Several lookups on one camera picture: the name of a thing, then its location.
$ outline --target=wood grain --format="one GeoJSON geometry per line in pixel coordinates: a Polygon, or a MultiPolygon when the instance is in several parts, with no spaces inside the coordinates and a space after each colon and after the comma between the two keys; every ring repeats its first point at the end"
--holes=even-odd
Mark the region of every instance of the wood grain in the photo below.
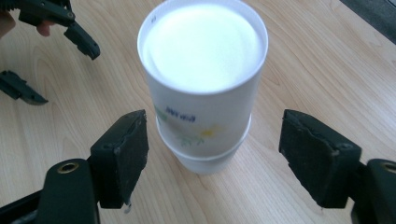
{"type": "Polygon", "coordinates": [[[101,47],[95,61],[61,26],[45,38],[17,22],[1,39],[0,71],[18,73],[49,103],[0,94],[0,206],[41,189],[53,164],[88,158],[120,116],[146,109],[148,166],[132,212],[101,209],[102,223],[350,223],[353,202],[321,209],[278,153],[283,110],[327,123],[363,148],[364,162],[396,161],[396,46],[338,0],[247,0],[270,38],[251,129],[225,170],[195,175],[157,133],[137,55],[139,27],[160,3],[72,1],[78,23],[101,47]]]}

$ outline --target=wooden table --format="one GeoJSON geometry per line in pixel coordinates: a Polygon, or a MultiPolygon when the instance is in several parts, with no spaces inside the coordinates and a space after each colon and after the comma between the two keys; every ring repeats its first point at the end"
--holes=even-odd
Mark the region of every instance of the wooden table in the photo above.
{"type": "Polygon", "coordinates": [[[155,127],[136,39],[159,0],[72,1],[101,47],[95,61],[63,27],[44,38],[18,22],[0,41],[0,71],[18,73],[49,102],[28,105],[0,92],[0,206],[42,189],[52,165],[87,159],[120,116],[146,109],[148,165],[132,212],[101,209],[103,223],[350,223],[352,201],[320,208],[278,152],[283,111],[327,123],[363,148],[364,163],[396,161],[396,46],[338,0],[247,3],[265,21],[269,51],[247,140],[214,175],[186,170],[155,127]]]}

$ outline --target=white paper cup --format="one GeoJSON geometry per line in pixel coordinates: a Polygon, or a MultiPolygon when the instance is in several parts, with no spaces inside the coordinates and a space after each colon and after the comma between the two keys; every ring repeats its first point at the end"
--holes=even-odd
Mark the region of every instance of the white paper cup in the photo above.
{"type": "Polygon", "coordinates": [[[168,0],[137,40],[162,140],[180,162],[212,174],[248,134],[268,35],[239,0],[168,0]]]}

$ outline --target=light wood surface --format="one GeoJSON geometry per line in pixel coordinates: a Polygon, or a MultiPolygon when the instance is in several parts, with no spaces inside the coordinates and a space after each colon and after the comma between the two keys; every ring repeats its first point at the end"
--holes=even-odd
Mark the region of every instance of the light wood surface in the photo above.
{"type": "Polygon", "coordinates": [[[249,135],[214,175],[183,168],[155,127],[136,39],[159,0],[73,0],[78,23],[101,47],[95,61],[63,27],[45,38],[17,22],[0,40],[0,71],[18,73],[49,102],[0,92],[0,206],[42,189],[52,165],[87,159],[120,116],[146,109],[148,165],[132,211],[100,209],[102,223],[350,223],[353,201],[320,208],[278,153],[283,111],[333,127],[363,148],[363,162],[396,161],[396,46],[338,0],[247,3],[265,21],[269,51],[249,135]]]}

